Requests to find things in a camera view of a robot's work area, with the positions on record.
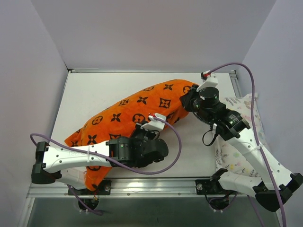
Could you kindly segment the orange black patterned pillowcase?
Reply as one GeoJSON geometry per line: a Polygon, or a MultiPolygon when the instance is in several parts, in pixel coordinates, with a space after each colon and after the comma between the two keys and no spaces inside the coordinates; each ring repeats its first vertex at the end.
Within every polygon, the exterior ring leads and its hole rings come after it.
{"type": "Polygon", "coordinates": [[[173,125],[188,115],[180,97],[192,86],[191,81],[175,79],[147,87],[91,117],[65,139],[65,144],[77,147],[130,137],[136,124],[147,121],[148,115],[154,113],[166,116],[173,125]]]}

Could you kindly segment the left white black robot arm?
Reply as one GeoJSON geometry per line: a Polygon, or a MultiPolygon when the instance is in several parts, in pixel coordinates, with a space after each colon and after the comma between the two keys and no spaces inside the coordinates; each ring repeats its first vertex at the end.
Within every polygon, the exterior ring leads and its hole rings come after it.
{"type": "Polygon", "coordinates": [[[129,137],[118,137],[101,143],[94,141],[93,135],[88,145],[68,147],[57,143],[49,145],[49,140],[36,144],[35,163],[32,167],[31,182],[52,184],[56,181],[80,189],[84,194],[95,191],[95,181],[88,173],[77,170],[90,168],[96,172],[103,167],[123,167],[136,169],[162,161],[168,154],[166,142],[157,137],[164,129],[162,122],[137,124],[129,137]]]}

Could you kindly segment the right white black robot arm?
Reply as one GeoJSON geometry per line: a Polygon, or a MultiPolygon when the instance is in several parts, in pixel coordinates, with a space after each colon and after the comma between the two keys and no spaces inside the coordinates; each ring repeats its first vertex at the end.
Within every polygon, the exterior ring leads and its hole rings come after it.
{"type": "Polygon", "coordinates": [[[215,140],[223,139],[237,149],[258,173],[258,177],[250,177],[220,168],[210,181],[214,193],[224,190],[244,193],[255,197],[263,208],[275,212],[302,185],[300,173],[292,173],[282,166],[255,139],[252,124],[220,102],[217,88],[193,85],[180,101],[186,111],[197,114],[201,122],[210,126],[215,140]]]}

